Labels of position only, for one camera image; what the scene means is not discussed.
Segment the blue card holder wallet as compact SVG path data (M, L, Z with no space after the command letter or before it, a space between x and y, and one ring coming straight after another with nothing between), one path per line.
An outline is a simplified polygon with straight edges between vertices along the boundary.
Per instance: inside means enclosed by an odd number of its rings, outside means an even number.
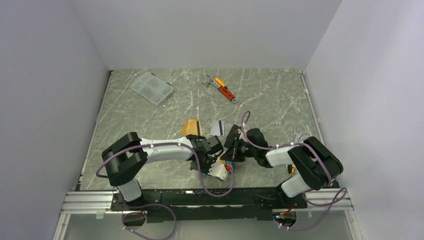
M226 166L231 166L231 168L232 168L232 170L233 170L234 173L237 171L236 163L235 162L233 162L233 161L226 161L226 163L227 163Z

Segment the black card case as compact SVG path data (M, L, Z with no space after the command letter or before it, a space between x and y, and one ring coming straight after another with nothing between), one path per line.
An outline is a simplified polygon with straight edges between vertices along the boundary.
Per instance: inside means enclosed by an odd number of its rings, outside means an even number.
M234 124L228 135L225 138L225 143L224 143L224 147L229 149L234 145L235 141L238 141L240 139L241 133L240 133L241 127Z

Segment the silver grey card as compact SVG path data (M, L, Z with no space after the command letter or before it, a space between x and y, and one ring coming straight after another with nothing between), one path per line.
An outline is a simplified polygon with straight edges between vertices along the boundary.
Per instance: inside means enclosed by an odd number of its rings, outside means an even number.
M222 120L213 120L211 123L210 134L213 136L223 137L225 135L225 122Z

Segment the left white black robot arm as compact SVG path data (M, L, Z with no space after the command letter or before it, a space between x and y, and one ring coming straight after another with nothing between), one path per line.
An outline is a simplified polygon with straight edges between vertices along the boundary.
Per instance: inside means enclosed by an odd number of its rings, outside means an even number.
M224 181L229 173L217 160L223 150L216 136L189 134L177 139L152 140L129 132L105 149L101 157L109 184L119 189L129 209L137 210L143 205L144 196L136 175L144 165L168 160L189 161L190 169Z

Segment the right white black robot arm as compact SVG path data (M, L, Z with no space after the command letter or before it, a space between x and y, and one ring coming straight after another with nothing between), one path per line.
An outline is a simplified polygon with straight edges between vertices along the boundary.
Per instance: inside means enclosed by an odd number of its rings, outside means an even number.
M220 157L224 161L254 158L264 168L282 165L294 168L293 176L277 187L275 200L282 208L289 207L304 192L330 185L344 171L340 160L314 136L288 146L271 147L258 128L242 133L237 126L228 134L224 146L227 150Z

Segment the orange credit cards stack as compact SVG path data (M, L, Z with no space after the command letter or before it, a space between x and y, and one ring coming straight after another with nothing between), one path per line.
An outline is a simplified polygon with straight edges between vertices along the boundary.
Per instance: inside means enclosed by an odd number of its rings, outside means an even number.
M188 119L182 128L181 134L184 136L187 136L187 135L203 136L204 133L202 130L200 120Z

